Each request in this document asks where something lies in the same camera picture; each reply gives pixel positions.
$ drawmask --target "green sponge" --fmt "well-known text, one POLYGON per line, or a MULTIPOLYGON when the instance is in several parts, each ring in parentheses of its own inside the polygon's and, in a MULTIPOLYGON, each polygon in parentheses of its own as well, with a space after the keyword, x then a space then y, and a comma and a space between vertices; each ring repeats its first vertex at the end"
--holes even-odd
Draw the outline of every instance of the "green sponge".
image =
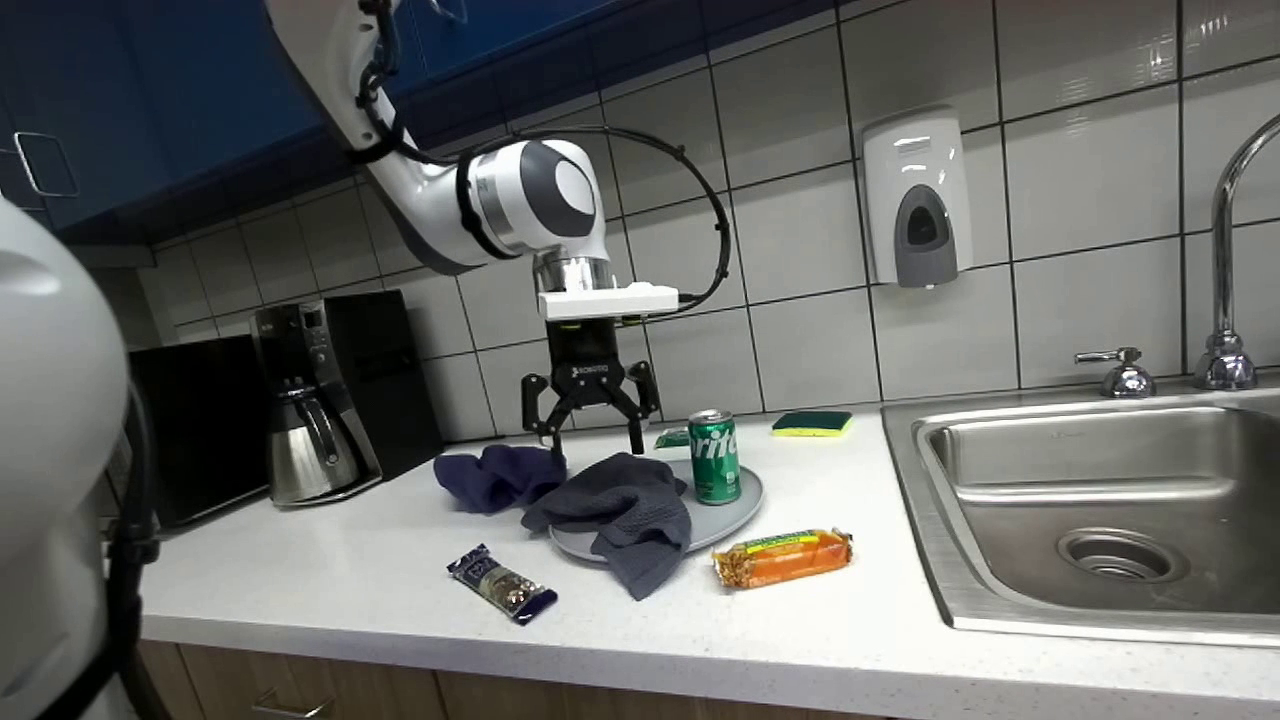
POLYGON ((847 412, 784 412, 771 426, 776 441, 841 441, 847 432, 847 412))

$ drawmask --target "sink basin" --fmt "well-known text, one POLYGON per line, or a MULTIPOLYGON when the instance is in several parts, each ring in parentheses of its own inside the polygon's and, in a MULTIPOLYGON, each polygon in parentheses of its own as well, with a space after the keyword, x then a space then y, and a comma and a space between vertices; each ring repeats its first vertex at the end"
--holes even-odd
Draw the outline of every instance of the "sink basin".
POLYGON ((885 421, 953 624, 1280 645, 1280 394, 885 421))

